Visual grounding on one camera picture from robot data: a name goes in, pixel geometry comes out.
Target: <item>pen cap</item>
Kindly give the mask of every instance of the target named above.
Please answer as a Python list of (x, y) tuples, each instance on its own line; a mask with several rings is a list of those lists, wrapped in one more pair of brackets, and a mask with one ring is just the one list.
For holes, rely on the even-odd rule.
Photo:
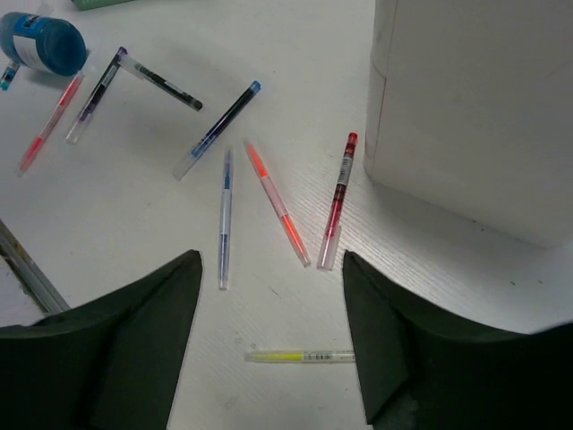
[(319, 254), (319, 261), (316, 268), (321, 271), (331, 271), (334, 267), (334, 261), (337, 257), (338, 242), (340, 241), (340, 233), (342, 227), (337, 226), (334, 235), (329, 236), (328, 231), (322, 239), (321, 253)]
[(133, 76), (143, 79), (145, 76), (140, 72), (140, 64), (127, 54), (123, 55), (119, 59), (119, 65), (121, 65), (127, 72), (131, 73)]
[(254, 167), (255, 172), (257, 172), (257, 176), (259, 177), (259, 179), (267, 176), (268, 175), (267, 169), (265, 168), (265, 165), (262, 164), (261, 157), (259, 157), (259, 153), (257, 152), (257, 150), (254, 149), (252, 143), (245, 141), (244, 148), (247, 152), (249, 160), (252, 163), (252, 166)]
[(181, 159), (181, 161), (179, 161), (177, 165), (174, 167), (172, 172), (173, 177), (176, 180), (181, 181), (183, 177), (187, 175), (187, 172), (189, 171), (190, 168), (193, 167), (193, 165), (197, 160), (198, 158), (194, 157), (192, 154), (185, 155)]
[(88, 127), (90, 122), (90, 117), (88, 116), (84, 121), (76, 121), (72, 129), (68, 133), (65, 141), (70, 144), (75, 144), (80, 140), (80, 136), (83, 134), (85, 129)]

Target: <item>black pen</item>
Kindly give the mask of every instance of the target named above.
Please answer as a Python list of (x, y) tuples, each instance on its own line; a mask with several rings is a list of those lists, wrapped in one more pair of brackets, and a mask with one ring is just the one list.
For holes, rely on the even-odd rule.
[(94, 88), (93, 92), (90, 94), (88, 101), (86, 101), (86, 104), (81, 108), (80, 114), (76, 118), (72, 129), (65, 138), (68, 143), (77, 143), (80, 139), (80, 136), (83, 134), (84, 130), (90, 123), (91, 117), (98, 107), (101, 98), (104, 97), (104, 94), (106, 94), (107, 87), (109, 87), (109, 84), (115, 78), (117, 70), (119, 69), (120, 59), (126, 55), (127, 50), (124, 47), (120, 47), (117, 50), (117, 53), (112, 58), (111, 63), (109, 63), (109, 66), (101, 76), (101, 79), (99, 79), (99, 82), (96, 85), (96, 88)]
[(221, 133), (233, 122), (237, 115), (261, 90), (261, 83), (254, 81), (246, 91), (241, 94), (233, 106), (213, 125), (199, 143), (192, 147), (187, 154), (177, 163), (173, 169), (173, 176), (180, 181), (190, 168), (202, 157), (206, 150), (213, 144)]
[(203, 104), (199, 100), (190, 96), (185, 91), (176, 87), (173, 83), (167, 81), (158, 74), (153, 73), (150, 69), (145, 67), (143, 64), (138, 63), (130, 56), (122, 56), (119, 63), (129, 73), (140, 79), (145, 79), (151, 82), (153, 85), (175, 97), (189, 108), (193, 108), (195, 110), (201, 110), (203, 108)]

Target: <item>purple pen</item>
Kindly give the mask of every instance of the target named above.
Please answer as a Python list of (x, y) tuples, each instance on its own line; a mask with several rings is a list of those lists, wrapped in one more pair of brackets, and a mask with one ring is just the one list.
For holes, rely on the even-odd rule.
[(114, 80), (115, 74), (119, 70), (119, 61), (121, 60), (122, 56), (126, 54), (127, 49), (124, 47), (120, 47), (117, 50), (117, 53), (111, 60), (111, 63), (109, 63), (109, 66), (96, 85), (96, 88), (94, 88), (93, 92), (90, 94), (88, 101), (86, 101), (86, 104), (83, 105), (80, 114), (76, 118), (72, 128), (70, 129), (70, 132), (65, 138), (68, 143), (77, 143), (80, 140), (81, 134), (85, 131), (86, 127), (90, 123), (94, 111), (98, 107), (102, 97), (104, 97), (104, 94), (106, 94), (109, 84)]

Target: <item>clear plastic pen barrel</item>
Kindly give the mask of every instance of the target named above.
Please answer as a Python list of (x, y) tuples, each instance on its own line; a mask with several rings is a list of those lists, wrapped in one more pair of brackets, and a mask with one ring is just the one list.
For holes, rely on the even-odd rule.
[(219, 221), (218, 282), (219, 289), (227, 289), (231, 246), (231, 206), (233, 201), (233, 151), (228, 148), (223, 164), (223, 193)]

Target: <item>green object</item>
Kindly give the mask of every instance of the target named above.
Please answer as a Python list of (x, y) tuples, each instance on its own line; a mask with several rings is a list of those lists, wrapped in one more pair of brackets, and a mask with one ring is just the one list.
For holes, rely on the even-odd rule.
[(189, 251), (86, 305), (0, 329), (0, 428), (165, 430), (201, 274)]
[(72, 0), (81, 11), (88, 11), (89, 9), (96, 9), (98, 7), (111, 6), (112, 4), (127, 3), (133, 0)]
[(353, 253), (343, 276), (366, 420), (375, 430), (571, 428), (573, 324), (519, 334), (472, 322)]

